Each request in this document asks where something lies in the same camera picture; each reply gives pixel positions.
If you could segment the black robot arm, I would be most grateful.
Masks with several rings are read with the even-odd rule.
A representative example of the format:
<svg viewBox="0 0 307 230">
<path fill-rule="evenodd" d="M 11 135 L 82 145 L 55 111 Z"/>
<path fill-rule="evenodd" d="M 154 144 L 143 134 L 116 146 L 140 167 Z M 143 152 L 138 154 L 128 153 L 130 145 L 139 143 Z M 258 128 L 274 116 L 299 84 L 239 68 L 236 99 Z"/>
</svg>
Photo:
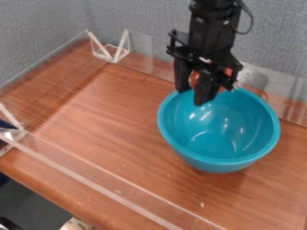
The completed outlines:
<svg viewBox="0 0 307 230">
<path fill-rule="evenodd" d="M 192 0 L 190 31 L 171 30 L 175 89 L 195 89 L 195 106 L 212 101 L 223 87 L 235 88 L 243 65 L 231 54 L 242 6 L 235 0 Z"/>
</svg>

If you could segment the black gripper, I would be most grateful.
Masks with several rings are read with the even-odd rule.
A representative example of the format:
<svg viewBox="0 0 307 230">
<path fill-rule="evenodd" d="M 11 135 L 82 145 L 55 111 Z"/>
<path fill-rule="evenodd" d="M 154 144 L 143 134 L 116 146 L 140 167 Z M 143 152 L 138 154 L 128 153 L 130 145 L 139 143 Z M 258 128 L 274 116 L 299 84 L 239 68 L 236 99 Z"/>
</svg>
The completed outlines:
<svg viewBox="0 0 307 230">
<path fill-rule="evenodd" d="M 223 87 L 232 90 L 242 63 L 231 54 L 240 12 L 192 12 L 190 31 L 172 30 L 167 53 L 174 57 L 175 88 L 191 89 L 190 76 L 199 72 L 195 106 L 212 101 Z"/>
</svg>

